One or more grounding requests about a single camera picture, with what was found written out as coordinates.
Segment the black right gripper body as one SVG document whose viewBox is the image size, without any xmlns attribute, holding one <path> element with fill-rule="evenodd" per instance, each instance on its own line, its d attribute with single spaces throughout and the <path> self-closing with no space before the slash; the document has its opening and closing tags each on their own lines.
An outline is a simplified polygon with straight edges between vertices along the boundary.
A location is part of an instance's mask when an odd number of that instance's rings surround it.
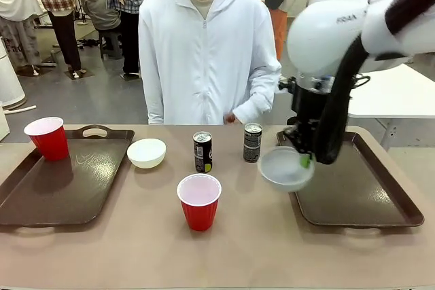
<svg viewBox="0 0 435 290">
<path fill-rule="evenodd" d="M 301 154 L 338 154 L 343 143 L 343 104 L 300 87 L 295 77 L 280 80 L 278 88 L 293 96 L 291 109 L 296 112 L 279 140 L 291 143 Z"/>
</svg>

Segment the white bowl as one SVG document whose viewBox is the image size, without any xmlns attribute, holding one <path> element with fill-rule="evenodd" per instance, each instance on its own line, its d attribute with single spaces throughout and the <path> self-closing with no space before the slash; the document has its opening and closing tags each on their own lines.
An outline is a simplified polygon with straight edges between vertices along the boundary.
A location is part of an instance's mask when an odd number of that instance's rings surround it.
<svg viewBox="0 0 435 290">
<path fill-rule="evenodd" d="M 137 168 L 149 169 L 163 161 L 166 151 L 167 146 L 160 139 L 141 139 L 128 147 L 127 156 Z"/>
<path fill-rule="evenodd" d="M 309 168 L 300 165 L 300 153 L 293 147 L 277 146 L 260 156 L 258 170 L 262 178 L 275 189 L 297 192 L 313 178 L 315 164 Z"/>
</svg>

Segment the black can with white text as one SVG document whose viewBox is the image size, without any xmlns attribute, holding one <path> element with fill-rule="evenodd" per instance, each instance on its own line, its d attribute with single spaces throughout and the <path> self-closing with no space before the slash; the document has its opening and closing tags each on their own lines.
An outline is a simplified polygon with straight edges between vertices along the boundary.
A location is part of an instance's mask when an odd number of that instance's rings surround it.
<svg viewBox="0 0 435 290">
<path fill-rule="evenodd" d="M 257 162 L 260 157 L 262 127 L 258 123 L 244 126 L 243 158 L 246 162 Z"/>
</svg>

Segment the brown plastic tray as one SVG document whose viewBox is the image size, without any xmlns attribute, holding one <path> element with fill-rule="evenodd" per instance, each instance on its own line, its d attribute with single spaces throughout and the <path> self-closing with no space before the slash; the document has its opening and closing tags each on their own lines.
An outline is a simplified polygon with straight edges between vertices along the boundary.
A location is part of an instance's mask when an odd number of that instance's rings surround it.
<svg viewBox="0 0 435 290">
<path fill-rule="evenodd" d="M 96 125 L 105 135 L 67 130 L 69 156 L 46 160 L 34 149 L 0 185 L 0 228 L 84 225 L 101 212 L 135 135 Z"/>
<path fill-rule="evenodd" d="M 322 227 L 421 226 L 423 213 L 375 153 L 365 132 L 346 132 L 335 163 L 314 163 L 308 185 L 289 195 L 294 208 L 308 223 Z"/>
</svg>

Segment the white table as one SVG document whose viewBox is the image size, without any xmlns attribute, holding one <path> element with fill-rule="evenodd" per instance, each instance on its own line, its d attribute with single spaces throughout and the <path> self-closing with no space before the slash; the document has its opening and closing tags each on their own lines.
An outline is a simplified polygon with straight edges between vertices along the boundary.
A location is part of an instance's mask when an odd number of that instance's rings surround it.
<svg viewBox="0 0 435 290">
<path fill-rule="evenodd" d="M 391 147 L 403 120 L 435 120 L 435 81 L 407 65 L 363 76 L 370 80 L 351 91 L 349 117 L 385 120 L 384 149 Z"/>
</svg>

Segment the black can with yellow label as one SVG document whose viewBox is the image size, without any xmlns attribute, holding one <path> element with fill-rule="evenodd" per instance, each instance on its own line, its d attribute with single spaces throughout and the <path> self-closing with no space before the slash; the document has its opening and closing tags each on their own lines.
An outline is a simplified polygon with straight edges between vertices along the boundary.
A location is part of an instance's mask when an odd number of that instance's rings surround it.
<svg viewBox="0 0 435 290">
<path fill-rule="evenodd" d="M 213 166 L 212 136 L 209 132 L 199 131 L 196 132 L 192 138 L 196 171 L 199 173 L 208 173 Z"/>
</svg>

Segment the red plastic cup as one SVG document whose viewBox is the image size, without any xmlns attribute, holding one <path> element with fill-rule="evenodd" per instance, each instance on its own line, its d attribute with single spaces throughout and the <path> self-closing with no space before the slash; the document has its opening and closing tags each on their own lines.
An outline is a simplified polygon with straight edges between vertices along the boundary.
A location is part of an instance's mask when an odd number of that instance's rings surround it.
<svg viewBox="0 0 435 290">
<path fill-rule="evenodd" d="M 190 229 L 206 231 L 212 225 L 222 194 L 222 185 L 214 176 L 193 174 L 177 186 L 177 196 Z"/>
<path fill-rule="evenodd" d="M 60 117 L 44 117 L 24 127 L 40 154 L 47 160 L 63 160 L 69 156 L 64 121 Z"/>
</svg>

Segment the person in white hoodie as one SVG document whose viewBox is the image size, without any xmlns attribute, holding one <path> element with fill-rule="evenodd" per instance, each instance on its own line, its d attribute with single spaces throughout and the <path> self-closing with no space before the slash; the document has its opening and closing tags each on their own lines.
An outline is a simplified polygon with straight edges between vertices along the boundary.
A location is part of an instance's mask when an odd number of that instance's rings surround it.
<svg viewBox="0 0 435 290">
<path fill-rule="evenodd" d="M 151 125 L 255 122 L 281 75 L 261 0 L 144 0 L 139 60 Z"/>
</svg>

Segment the grey stool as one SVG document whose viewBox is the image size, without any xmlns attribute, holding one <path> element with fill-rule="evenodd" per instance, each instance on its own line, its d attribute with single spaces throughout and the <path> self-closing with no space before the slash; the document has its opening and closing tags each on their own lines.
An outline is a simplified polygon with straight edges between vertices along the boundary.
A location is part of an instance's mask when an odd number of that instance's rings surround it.
<svg viewBox="0 0 435 290">
<path fill-rule="evenodd" d="M 122 59 L 121 33 L 119 31 L 98 31 L 100 57 Z"/>
</svg>

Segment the white cylindrical appliance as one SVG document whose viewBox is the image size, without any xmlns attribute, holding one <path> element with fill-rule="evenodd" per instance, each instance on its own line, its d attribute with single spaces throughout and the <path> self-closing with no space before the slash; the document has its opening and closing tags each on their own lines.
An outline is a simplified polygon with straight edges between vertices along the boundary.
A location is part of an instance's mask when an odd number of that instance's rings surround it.
<svg viewBox="0 0 435 290">
<path fill-rule="evenodd" d="M 0 105 L 13 109 L 26 102 L 26 95 L 0 37 Z"/>
</svg>

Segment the person in white shirt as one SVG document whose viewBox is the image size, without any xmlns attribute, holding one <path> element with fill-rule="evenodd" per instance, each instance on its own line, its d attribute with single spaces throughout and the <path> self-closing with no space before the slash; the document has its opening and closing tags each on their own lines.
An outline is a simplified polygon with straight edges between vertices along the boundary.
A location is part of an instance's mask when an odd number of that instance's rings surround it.
<svg viewBox="0 0 435 290">
<path fill-rule="evenodd" d="M 33 20 L 41 14 L 37 0 L 0 0 L 0 36 L 7 53 L 15 67 L 30 67 L 35 76 L 41 58 Z"/>
</svg>

